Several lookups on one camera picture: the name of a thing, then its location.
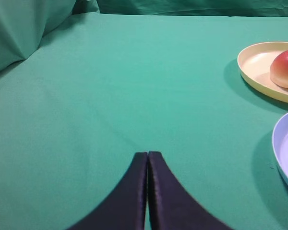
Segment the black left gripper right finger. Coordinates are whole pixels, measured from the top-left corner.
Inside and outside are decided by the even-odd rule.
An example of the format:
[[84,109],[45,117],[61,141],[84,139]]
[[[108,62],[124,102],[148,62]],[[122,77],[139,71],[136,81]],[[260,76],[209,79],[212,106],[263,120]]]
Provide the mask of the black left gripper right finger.
[[161,152],[148,153],[147,195],[153,230],[229,230],[180,184]]

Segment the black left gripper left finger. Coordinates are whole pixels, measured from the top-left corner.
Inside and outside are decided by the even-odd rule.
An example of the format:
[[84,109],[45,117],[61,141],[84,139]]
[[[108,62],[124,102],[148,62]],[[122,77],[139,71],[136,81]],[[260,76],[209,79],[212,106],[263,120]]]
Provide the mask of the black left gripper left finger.
[[134,155],[111,193],[71,230],[143,230],[147,198],[148,154]]

